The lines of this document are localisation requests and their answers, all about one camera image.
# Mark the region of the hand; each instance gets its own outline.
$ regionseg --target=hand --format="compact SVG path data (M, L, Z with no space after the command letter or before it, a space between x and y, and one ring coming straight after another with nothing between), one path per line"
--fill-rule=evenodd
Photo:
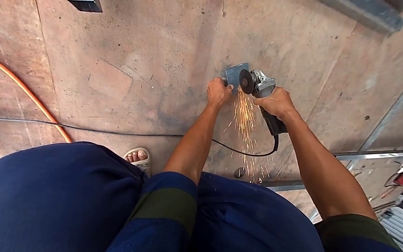
M296 112L293 106L290 93L282 87L275 87L271 95L264 98L256 98L255 105L262 106L268 113L284 121L284 118L291 112Z
M208 105L220 109L231 96L232 89L232 85L225 87L222 78L216 77L208 84Z

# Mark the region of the grinder cutting disc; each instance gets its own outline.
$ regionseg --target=grinder cutting disc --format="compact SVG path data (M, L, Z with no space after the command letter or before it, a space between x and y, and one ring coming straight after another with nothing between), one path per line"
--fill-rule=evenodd
M245 94L251 94L254 88L253 78L248 70L243 69L239 74L239 83Z

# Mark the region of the wire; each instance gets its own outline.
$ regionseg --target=wire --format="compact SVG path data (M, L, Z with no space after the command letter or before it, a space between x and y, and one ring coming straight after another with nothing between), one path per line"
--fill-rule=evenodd
M12 80L14 80L15 83L18 84L18 86L23 89L23 91L31 98L31 100L33 100L35 102L35 104L37 105L37 107L40 108L40 110L43 112L43 114L49 119L49 121L51 121L52 123L56 123L54 124L56 126L56 128L59 130L60 134L63 136L63 138L65 139L65 141L67 143L71 143L72 140L71 138L68 136L68 134L66 134L66 132L64 131L64 129L62 127L60 127L59 123L57 123L57 121L55 120L55 118L49 113L48 109L41 103L40 100L38 100L38 98L35 96L35 94L33 94L31 92L31 90L29 90L29 88L18 78L14 75L14 73L12 73L9 69L7 69L5 66L3 66L0 63L0 69L3 70L3 72L5 72Z
M385 181L385 183L383 184L383 186L384 186L384 187L401 186L401 185L397 185L397 184L387 185L387 183L388 183L392 178L394 178L395 175L398 175L398 173L396 172L396 173L392 174L392 175Z
M18 118L3 118L0 117L0 121L9 121L9 122L24 122L24 123L44 123L44 124L49 124L49 125L54 125L54 126L59 126L59 127L65 127L65 128L70 128L70 129L75 129L75 130L84 130L84 131L89 131L89 132L97 132L97 133L105 133L105 134L114 134L114 135L130 135L130 136L169 136L169 137L182 137L183 135L173 135L173 134L136 134L136 133L124 133L124 132L115 132L115 131L108 131L108 130L101 130L101 129L87 129L87 128L81 128L81 127L76 127L76 126L71 126L71 125L66 125L66 124L61 124L57 122L47 122L47 121L42 121L42 120L34 120L34 119L18 119ZM271 152L268 152L266 154L249 154L249 153L244 153L238 150L235 150L215 139L212 139L212 141L220 144L221 146L228 148L232 150L233 152L237 152L242 155L246 156L251 156L251 157L265 157L268 155L273 154L273 152L278 150L278 144L279 144L279 137L278 135L273 136L274 137L274 146L273 150Z

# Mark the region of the forearm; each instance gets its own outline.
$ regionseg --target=forearm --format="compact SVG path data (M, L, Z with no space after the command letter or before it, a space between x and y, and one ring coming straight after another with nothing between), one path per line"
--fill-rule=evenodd
M361 214L376 219L359 183L315 137L296 111L283 119L292 141L299 172L323 219Z
M198 184L208 157L219 108L207 105L194 125L176 146L164 171L174 171Z

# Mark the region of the black cable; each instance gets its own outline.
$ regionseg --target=black cable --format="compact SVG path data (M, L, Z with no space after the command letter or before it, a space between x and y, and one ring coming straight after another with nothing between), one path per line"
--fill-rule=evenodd
M0 121L9 121L9 122L25 122L25 123L45 123L49 125L56 125L56 126L61 126L61 127L66 127L70 129L75 129L75 130L84 130L84 131L89 131L89 132L97 132L97 133L105 133L105 134L114 134L114 135L131 135L131 136L171 136L171 137L182 137L183 135L173 135L173 134L135 134L135 133L124 133L124 132L115 132L115 131L107 131L107 130L100 130L100 129L86 129L86 128L80 128L76 126L71 126L71 125L66 125L66 124L61 124L61 123L55 123L55 122L48 122L48 121L42 121L42 120L33 120L33 119L18 119L18 118L3 118L0 117ZM249 153L244 153L238 150L235 150L215 139L212 139L212 141L220 144L221 146L228 148L232 150L233 152L237 152L242 155L246 156L251 156L251 157L265 157L268 155L273 154L273 152L278 150L278 144L279 144L279 137L278 135L273 136L274 137L274 146L273 150L271 152L268 152L266 154L249 154Z
M397 185L397 184L387 185L387 183L388 183L392 178L394 178L395 175L398 175L398 174L397 174L397 173L392 174L392 175L385 181L385 183L383 184L383 186L384 186L384 187L400 186L400 185Z

